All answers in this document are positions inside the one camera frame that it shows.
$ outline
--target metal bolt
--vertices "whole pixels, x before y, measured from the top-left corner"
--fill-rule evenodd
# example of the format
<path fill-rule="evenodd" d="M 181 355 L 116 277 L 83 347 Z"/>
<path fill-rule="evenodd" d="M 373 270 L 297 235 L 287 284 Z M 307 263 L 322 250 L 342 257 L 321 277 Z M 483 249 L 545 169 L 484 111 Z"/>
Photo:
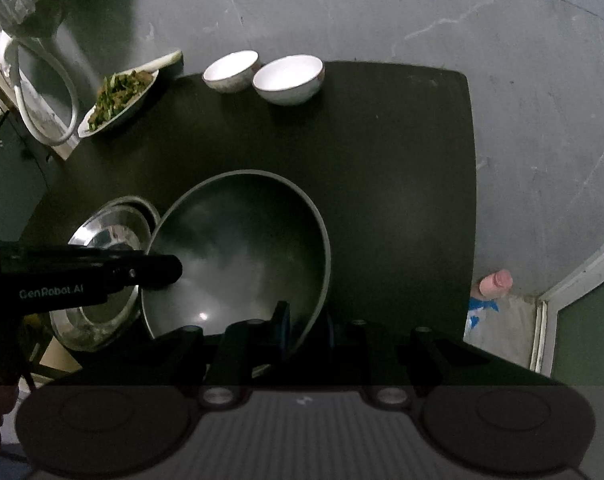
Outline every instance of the metal bolt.
<path fill-rule="evenodd" d="M 377 400 L 382 404 L 401 404 L 409 398 L 408 394 L 401 388 L 389 386 L 382 388 L 377 393 Z"/>
<path fill-rule="evenodd" d="M 223 406 L 224 404 L 229 404 L 230 402 L 233 402 L 233 392 L 228 388 L 223 388 L 222 386 L 215 386 L 206 390 L 202 395 L 202 398 L 209 404 L 213 404 L 215 406 Z"/>

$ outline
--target dark table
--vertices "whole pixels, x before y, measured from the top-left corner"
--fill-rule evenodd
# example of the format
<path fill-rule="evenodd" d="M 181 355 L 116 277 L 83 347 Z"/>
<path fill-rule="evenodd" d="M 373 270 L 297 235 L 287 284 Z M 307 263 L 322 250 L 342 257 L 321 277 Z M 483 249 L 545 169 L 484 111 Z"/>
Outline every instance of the dark table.
<path fill-rule="evenodd" d="M 306 191 L 326 223 L 335 319 L 461 336 L 475 231 L 466 78 L 363 62 L 328 63 L 326 73 L 322 91 L 295 108 L 252 89 L 217 94 L 198 75 L 158 81 L 134 122 L 80 143 L 22 241 L 65 244 L 122 195 L 162 214 L 216 174 L 272 171 Z"/>

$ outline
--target large metal bowl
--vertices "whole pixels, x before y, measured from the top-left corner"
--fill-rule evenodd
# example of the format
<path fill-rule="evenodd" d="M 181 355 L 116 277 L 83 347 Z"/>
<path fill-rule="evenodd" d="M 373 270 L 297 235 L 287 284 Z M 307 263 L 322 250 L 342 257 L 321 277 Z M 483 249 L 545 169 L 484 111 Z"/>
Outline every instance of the large metal bowl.
<path fill-rule="evenodd" d="M 232 171 L 198 184 L 162 217 L 150 253 L 175 254 L 182 277 L 143 290 L 153 337 L 189 324 L 205 335 L 230 324 L 270 319 L 288 301 L 291 350 L 322 309 L 331 275 L 326 227 L 311 199 L 266 171 Z"/>

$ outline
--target green vegetable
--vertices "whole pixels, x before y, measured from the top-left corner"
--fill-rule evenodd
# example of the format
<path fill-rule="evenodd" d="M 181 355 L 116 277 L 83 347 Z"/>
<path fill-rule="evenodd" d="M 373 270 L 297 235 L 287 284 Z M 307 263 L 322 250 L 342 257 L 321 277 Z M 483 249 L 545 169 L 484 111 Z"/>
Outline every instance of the green vegetable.
<path fill-rule="evenodd" d="M 151 84 L 153 76 L 148 72 L 131 72 L 104 78 L 98 90 L 95 111 L 89 118 L 89 130 L 94 131 L 118 115 L 131 100 Z"/>

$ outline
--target ribbed gray surface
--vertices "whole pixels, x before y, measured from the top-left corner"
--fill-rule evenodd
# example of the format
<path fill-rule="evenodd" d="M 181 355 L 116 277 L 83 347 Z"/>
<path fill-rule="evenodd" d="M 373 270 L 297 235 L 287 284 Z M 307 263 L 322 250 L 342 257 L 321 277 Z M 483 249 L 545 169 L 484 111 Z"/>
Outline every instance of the ribbed gray surface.
<path fill-rule="evenodd" d="M 44 480 L 54 476 L 37 474 Z M 209 413 L 165 462 L 139 480 L 486 480 L 438 455 L 408 416 L 376 410 L 355 392 L 255 392 L 237 410 Z M 578 480 L 566 471 L 547 480 Z"/>

